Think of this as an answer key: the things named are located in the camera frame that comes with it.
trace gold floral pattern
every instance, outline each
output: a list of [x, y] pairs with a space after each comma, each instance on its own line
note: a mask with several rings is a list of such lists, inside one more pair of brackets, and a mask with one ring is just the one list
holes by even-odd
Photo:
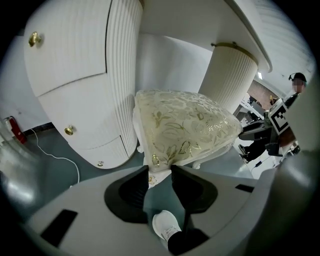
[[233, 143], [240, 122], [208, 97], [192, 92], [138, 91], [135, 102], [151, 162], [163, 170], [190, 163]]

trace red fire extinguisher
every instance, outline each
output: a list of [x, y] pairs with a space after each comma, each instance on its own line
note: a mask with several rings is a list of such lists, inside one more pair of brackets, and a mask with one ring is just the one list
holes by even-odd
[[18, 141], [24, 144], [27, 141], [27, 137], [20, 130], [16, 119], [13, 116], [10, 116], [5, 118], [4, 121], [8, 129], [14, 134]]

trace cream cushion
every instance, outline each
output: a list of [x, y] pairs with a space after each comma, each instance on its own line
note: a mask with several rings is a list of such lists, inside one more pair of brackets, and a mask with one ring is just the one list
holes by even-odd
[[205, 158], [242, 132], [236, 117], [208, 97], [173, 90], [138, 91], [133, 124], [151, 172]]

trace white cabinet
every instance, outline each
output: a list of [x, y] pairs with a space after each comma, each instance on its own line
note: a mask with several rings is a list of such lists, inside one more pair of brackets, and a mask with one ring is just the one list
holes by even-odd
[[[111, 0], [48, 0], [24, 31], [24, 59], [35, 96], [106, 72], [106, 31]], [[37, 32], [40, 43], [29, 37]]]
[[123, 164], [137, 146], [132, 111], [142, 12], [139, 0], [47, 0], [25, 28], [33, 93], [69, 145], [101, 169]]

